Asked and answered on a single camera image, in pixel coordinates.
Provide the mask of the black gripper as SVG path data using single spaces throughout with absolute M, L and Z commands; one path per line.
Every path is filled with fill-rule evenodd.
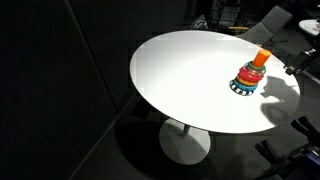
M 293 60 L 290 60 L 285 66 L 285 72 L 288 75 L 296 74 L 304 71 L 312 64 L 320 60 L 320 50 L 311 48 L 301 51 Z

